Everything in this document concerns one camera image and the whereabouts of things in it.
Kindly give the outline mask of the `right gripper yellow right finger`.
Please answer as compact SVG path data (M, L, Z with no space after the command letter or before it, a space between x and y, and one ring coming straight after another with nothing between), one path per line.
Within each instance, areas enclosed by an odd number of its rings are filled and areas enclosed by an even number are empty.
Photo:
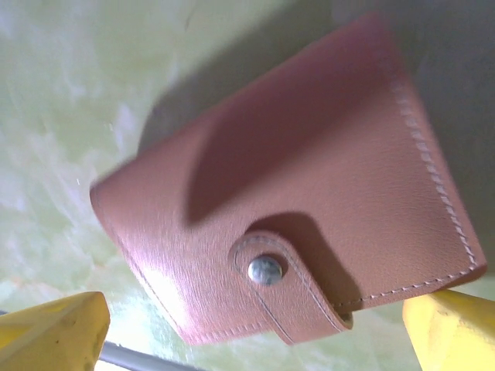
M423 370L494 370L494 302L444 290L404 301L403 322Z

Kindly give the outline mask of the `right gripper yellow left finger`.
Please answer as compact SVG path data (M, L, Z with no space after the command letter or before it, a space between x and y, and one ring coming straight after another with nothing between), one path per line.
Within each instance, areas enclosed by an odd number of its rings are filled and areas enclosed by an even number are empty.
M93 370L110 325L103 293L88 291L1 316L1 369Z

